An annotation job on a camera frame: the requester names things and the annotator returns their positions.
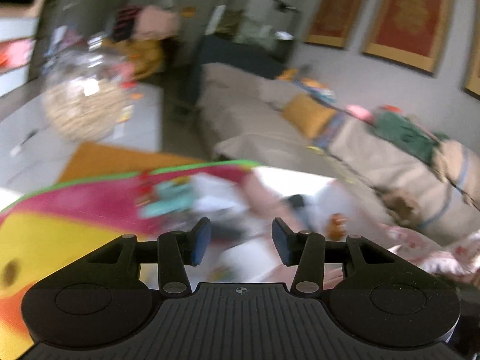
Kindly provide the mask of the orange toy dinosaur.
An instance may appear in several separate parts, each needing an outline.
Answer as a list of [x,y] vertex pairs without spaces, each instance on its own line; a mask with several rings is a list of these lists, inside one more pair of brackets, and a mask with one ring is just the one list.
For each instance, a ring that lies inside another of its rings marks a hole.
[[326,236],[334,242],[342,240],[346,236],[346,222],[347,218],[343,214],[332,214],[326,226]]

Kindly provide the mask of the red gold framed picture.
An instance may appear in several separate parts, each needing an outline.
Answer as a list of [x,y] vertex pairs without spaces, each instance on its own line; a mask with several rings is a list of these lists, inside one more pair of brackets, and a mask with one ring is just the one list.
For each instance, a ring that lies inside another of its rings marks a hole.
[[379,0],[365,55],[432,76],[443,53],[453,0]]

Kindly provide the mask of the mustard yellow cushion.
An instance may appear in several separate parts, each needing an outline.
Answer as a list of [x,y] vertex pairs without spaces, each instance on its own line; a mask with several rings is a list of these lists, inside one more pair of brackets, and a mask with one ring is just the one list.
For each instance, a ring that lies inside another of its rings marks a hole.
[[306,139],[317,137],[337,114],[334,108],[323,106],[306,94],[294,96],[281,112]]

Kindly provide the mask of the orange cardboard sheet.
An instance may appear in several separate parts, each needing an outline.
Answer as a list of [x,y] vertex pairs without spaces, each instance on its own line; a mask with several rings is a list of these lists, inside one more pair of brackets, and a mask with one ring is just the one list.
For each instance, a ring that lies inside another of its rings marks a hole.
[[146,152],[85,142],[73,153],[57,182],[201,163],[202,159],[165,152]]

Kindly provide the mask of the beige covered sofa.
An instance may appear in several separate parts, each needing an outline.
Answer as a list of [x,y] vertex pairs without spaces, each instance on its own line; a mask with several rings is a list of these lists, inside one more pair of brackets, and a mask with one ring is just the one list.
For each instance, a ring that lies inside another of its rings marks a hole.
[[373,134],[344,112],[328,119],[315,138],[287,121],[287,104],[306,91],[224,63],[200,68],[201,126],[213,156],[250,159],[272,167],[341,180],[378,222],[394,224],[383,194],[399,190],[413,202],[414,229],[440,245],[479,230],[479,210],[431,169]]

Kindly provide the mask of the green stuffed toy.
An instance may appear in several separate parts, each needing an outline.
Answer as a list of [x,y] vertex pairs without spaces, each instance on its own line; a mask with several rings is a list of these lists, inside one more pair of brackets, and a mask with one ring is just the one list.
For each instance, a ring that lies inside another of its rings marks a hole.
[[429,133],[411,119],[387,110],[374,114],[372,131],[426,165],[431,165],[434,149],[439,143],[449,139],[445,133]]

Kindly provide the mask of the colourful foam play mat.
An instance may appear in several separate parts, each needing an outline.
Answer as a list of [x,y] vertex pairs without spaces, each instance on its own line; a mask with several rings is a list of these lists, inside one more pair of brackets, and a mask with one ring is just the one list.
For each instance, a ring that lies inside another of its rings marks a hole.
[[154,220],[137,215],[143,181],[207,172],[239,182],[255,165],[201,163],[171,154],[112,166],[72,162],[60,183],[7,207],[1,212],[1,358],[17,359],[32,346],[20,303],[35,283],[121,234],[144,241],[159,233]]

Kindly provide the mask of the pink cardboard box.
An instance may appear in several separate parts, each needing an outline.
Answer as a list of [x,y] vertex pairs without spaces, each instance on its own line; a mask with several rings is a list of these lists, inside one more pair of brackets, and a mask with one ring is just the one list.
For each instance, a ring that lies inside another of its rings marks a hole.
[[366,199],[351,193],[340,180],[270,166],[256,166],[238,183],[248,202],[253,237],[224,254],[231,265],[232,280],[243,283],[293,280],[293,269],[285,267],[272,240],[272,221],[278,217],[294,232],[319,233],[330,240],[328,224],[333,215],[346,218],[345,235],[363,236],[386,249],[394,242],[385,234],[380,219],[368,212]]

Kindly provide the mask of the white wall shelf unit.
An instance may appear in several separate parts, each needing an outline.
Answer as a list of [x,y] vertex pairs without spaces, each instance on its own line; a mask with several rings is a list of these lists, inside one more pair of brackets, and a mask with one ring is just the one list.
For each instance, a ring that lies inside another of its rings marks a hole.
[[27,82],[38,22],[37,8],[1,4],[1,96]]

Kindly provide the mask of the glass jar of peanuts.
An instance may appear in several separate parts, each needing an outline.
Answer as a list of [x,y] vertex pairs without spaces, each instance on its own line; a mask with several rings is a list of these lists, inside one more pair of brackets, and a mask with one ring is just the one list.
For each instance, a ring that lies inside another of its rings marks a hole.
[[42,105],[53,128],[71,141],[99,141],[128,105],[126,59],[109,48],[63,50],[46,75]]

